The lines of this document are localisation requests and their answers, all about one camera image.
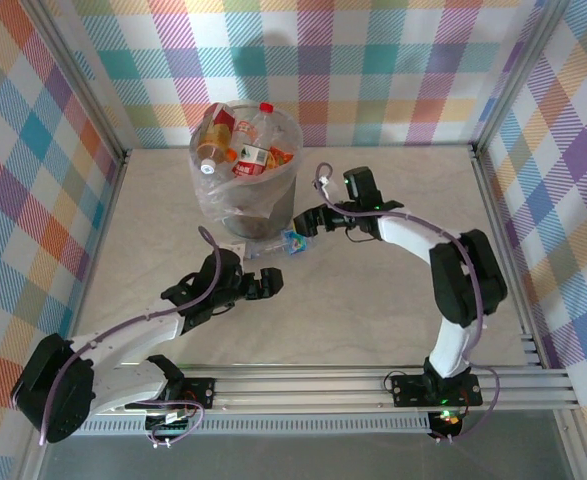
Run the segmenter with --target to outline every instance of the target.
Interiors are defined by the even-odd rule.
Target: clear plastic bag
[[[258,111],[257,103],[229,105],[236,115],[236,122],[251,119]],[[287,164],[257,176],[235,177],[231,164],[219,165],[212,175],[203,174],[196,153],[198,131],[191,140],[191,178],[202,212],[212,220],[222,221],[233,233],[245,238],[274,235],[286,228],[293,216],[295,177],[302,163],[302,130],[282,110],[275,109],[272,116],[276,136],[293,150],[290,153],[294,156]]]

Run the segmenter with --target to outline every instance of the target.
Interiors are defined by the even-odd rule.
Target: white floor
[[[338,178],[368,165],[385,200],[398,200],[442,227],[490,233],[465,147],[311,148],[305,154],[296,214],[320,203],[311,179],[316,165],[328,161]],[[232,240],[203,218],[187,161],[185,150],[134,152],[78,333],[139,314],[165,288],[199,270],[210,248],[198,225],[220,243]],[[428,266],[382,242],[352,244],[341,232],[317,238],[308,252],[245,262],[247,271],[282,269],[285,286],[278,296],[238,302],[228,314],[153,352],[194,364],[422,364],[440,324]],[[487,323],[473,359],[524,364],[509,299]]]

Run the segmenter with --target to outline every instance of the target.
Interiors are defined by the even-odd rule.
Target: plaid wall
[[[17,0],[0,0],[0,480],[22,454],[9,400],[37,342],[65,335],[116,162]]]
[[[289,111],[306,145],[466,143],[544,3],[48,0],[118,128],[146,148],[188,144],[207,104],[237,99]]]
[[[587,1],[569,5],[490,157],[535,320],[587,420]]]

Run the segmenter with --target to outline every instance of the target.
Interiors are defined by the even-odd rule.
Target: plastic bottle
[[[261,103],[260,111],[251,120],[254,130],[243,126],[241,138],[237,140],[242,142],[242,152],[238,155],[238,162],[233,167],[233,172],[237,176],[259,175],[266,170],[266,165],[271,156],[269,151],[273,141],[273,105],[270,103]]]
[[[229,161],[227,150],[231,144],[234,126],[235,117],[228,105],[214,103],[206,109],[197,147],[202,173],[211,175],[218,165]]]
[[[294,230],[283,230],[281,235],[273,240],[246,242],[244,258],[246,260],[252,260],[266,256],[294,255],[299,252],[304,252],[314,245],[315,239],[312,237],[303,237],[295,233]]]

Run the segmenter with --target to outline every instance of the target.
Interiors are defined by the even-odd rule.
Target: purple cable
[[[141,405],[161,405],[161,406],[168,406],[168,405],[186,405],[186,406],[192,406],[192,407],[197,407],[198,410],[200,411],[200,416],[197,418],[197,421],[193,424],[193,426],[191,428],[189,428],[186,432],[181,433],[180,435],[178,435],[177,437],[175,437],[173,439],[173,441],[169,441],[167,442],[167,446],[171,446],[177,442],[179,442],[180,440],[182,440],[183,438],[188,437],[191,433],[193,433],[193,431],[195,431],[195,429],[197,427],[199,427],[202,423],[202,421],[204,420],[204,405],[202,405],[201,403],[195,402],[193,400],[146,400],[144,402],[137,402]],[[153,442],[154,446],[157,445],[161,445],[161,443],[158,441],[158,439],[155,437],[155,432],[157,431],[159,427],[153,427],[153,429],[151,430],[151,441]]]
[[[471,277],[471,285],[473,286],[473,296],[475,297],[475,309],[477,312],[477,333],[475,334],[475,337],[473,338],[473,340],[471,342],[469,342],[469,344],[464,348],[464,351],[462,352],[462,358],[465,361],[467,361],[469,363],[469,365],[472,366],[473,368],[487,370],[487,371],[491,372],[493,374],[493,376],[495,377],[495,395],[493,396],[493,400],[491,401],[489,408],[486,410],[486,413],[484,415],[482,415],[482,418],[480,418],[480,420],[470,430],[459,435],[458,438],[468,435],[473,430],[475,430],[479,425],[482,425],[486,421],[486,419],[489,417],[489,415],[495,409],[495,405],[497,404],[497,400],[500,395],[500,379],[497,375],[497,372],[494,369],[492,369],[491,367],[481,367],[479,365],[475,365],[474,363],[471,363],[471,361],[467,358],[467,356],[471,352],[471,350],[473,350],[473,348],[475,348],[475,346],[479,343],[480,337],[482,336],[482,328],[484,325],[484,305],[482,303],[480,282],[477,278],[477,273],[475,272],[475,268],[473,267],[473,262],[471,261],[471,257],[469,257],[469,254],[466,251],[466,248],[464,248],[464,245],[462,245],[457,238],[455,238],[449,232],[442,230],[437,225],[432,224],[428,220],[424,220],[423,218],[416,217],[415,215],[411,215],[409,213],[386,212],[386,211],[380,211],[380,210],[373,210],[370,212],[349,212],[348,210],[344,210],[344,209],[338,207],[337,205],[332,203],[327,198],[326,194],[324,193],[324,190],[322,190],[322,182],[320,181],[320,178],[321,178],[320,171],[322,170],[323,167],[327,167],[329,169],[329,173],[325,176],[327,180],[331,178],[331,175],[333,175],[333,167],[329,163],[321,162],[315,170],[315,189],[320,194],[320,197],[322,197],[322,200],[324,201],[324,203],[326,203],[326,205],[328,205],[329,208],[331,208],[332,210],[336,211],[337,213],[339,213],[341,215],[345,215],[347,217],[353,217],[353,218],[355,218],[355,217],[382,217],[382,216],[402,218],[404,220],[408,220],[410,222],[417,223],[418,225],[421,225],[425,228],[428,228],[432,232],[435,232],[438,235],[446,238],[453,245],[455,245],[455,247],[460,252],[460,255],[462,256],[464,263],[466,264],[467,268],[469,269],[469,276]]]
[[[213,253],[215,254],[215,274],[213,275],[213,280],[211,281],[211,284],[204,291],[204,293],[202,293],[202,295],[200,295],[197,298],[194,298],[193,300],[191,300],[189,302],[186,302],[183,305],[179,305],[177,307],[169,308],[167,310],[162,310],[159,312],[149,313],[148,315],[139,315],[137,317],[131,318],[130,320],[126,320],[118,325],[115,325],[114,327],[109,328],[107,331],[98,335],[90,342],[87,342],[84,346],[79,348],[77,352],[75,352],[73,355],[71,355],[71,357],[66,361],[66,363],[64,363],[64,365],[62,365],[62,368],[60,368],[57,375],[53,379],[53,383],[51,384],[49,394],[46,397],[46,403],[44,404],[44,412],[42,414],[42,426],[40,428],[40,441],[39,441],[40,446],[44,446],[44,444],[46,443],[46,434],[48,433],[48,429],[49,429],[49,419],[51,417],[51,408],[53,407],[53,400],[55,399],[55,394],[57,393],[57,389],[60,386],[60,382],[62,381],[62,378],[66,374],[66,371],[73,364],[73,362],[75,362],[78,358],[80,358],[80,356],[82,354],[84,354],[89,348],[95,348],[97,346],[97,345],[95,345],[95,346],[91,347],[92,344],[98,344],[98,343],[104,341],[106,338],[113,335],[114,333],[117,333],[120,330],[128,328],[131,325],[134,325],[138,322],[141,322],[142,320],[149,321],[149,320],[152,320],[157,317],[163,317],[165,315],[170,315],[172,313],[179,312],[180,310],[184,310],[185,308],[192,307],[193,305],[200,303],[202,300],[204,300],[206,297],[208,297],[209,294],[213,291],[213,288],[215,288],[215,285],[217,284],[217,281],[220,278],[220,271],[222,269],[222,258],[220,256],[220,248],[218,247],[217,243],[215,243],[215,239],[213,238],[213,236],[209,233],[209,231],[206,228],[200,226],[200,227],[198,227],[198,232],[200,232],[200,235],[202,235],[202,238],[206,241],[206,243],[208,243],[209,245],[211,245],[211,247],[213,247]]]

